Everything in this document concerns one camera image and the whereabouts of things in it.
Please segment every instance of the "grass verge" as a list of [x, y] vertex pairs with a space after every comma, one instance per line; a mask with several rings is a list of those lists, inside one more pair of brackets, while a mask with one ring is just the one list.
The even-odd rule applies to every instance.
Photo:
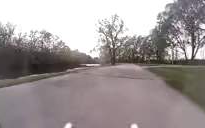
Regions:
[[28, 83], [28, 82], [32, 82], [32, 81], [41, 80], [41, 79], [46, 79], [49, 77], [60, 76], [60, 75], [64, 75], [67, 73], [76, 72], [78, 70], [79, 69], [76, 69], [76, 70], [73, 69], [73, 70], [68, 70], [65, 72], [31, 75], [31, 76], [20, 77], [18, 79], [4, 79], [4, 80], [0, 80], [0, 88], [9, 87], [9, 86], [17, 85], [17, 84], [22, 84], [22, 83]]
[[205, 67], [157, 67], [148, 70], [161, 76], [205, 110]]

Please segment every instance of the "overcast sky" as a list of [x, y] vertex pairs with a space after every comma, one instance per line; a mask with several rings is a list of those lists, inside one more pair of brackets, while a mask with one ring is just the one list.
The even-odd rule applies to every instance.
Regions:
[[58, 35], [71, 49], [89, 51], [97, 44], [98, 19], [117, 13], [130, 35], [147, 35], [157, 14], [172, 0], [0, 0], [0, 21]]

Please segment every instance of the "foliage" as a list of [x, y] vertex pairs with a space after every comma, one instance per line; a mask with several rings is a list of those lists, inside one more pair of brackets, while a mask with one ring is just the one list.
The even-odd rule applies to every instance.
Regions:
[[11, 23], [0, 23], [0, 79], [60, 72], [81, 63], [95, 63], [46, 30], [16, 34], [15, 28]]
[[111, 64], [114, 65], [117, 49], [126, 39], [126, 37], [120, 36], [126, 31], [124, 21], [117, 14], [112, 15], [111, 19], [99, 20], [97, 31], [99, 42], [102, 43], [100, 50], [105, 52], [105, 56], [109, 55]]
[[119, 62], [172, 63], [182, 53], [187, 61], [205, 47], [205, 0], [175, 0], [157, 16], [147, 36], [124, 36], [124, 22], [117, 15], [99, 21], [99, 49], [103, 58]]

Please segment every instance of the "road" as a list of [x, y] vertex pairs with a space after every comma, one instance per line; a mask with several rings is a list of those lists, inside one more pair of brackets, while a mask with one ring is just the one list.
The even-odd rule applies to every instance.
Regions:
[[2, 128], [205, 128], [205, 113], [133, 64], [0, 89]]

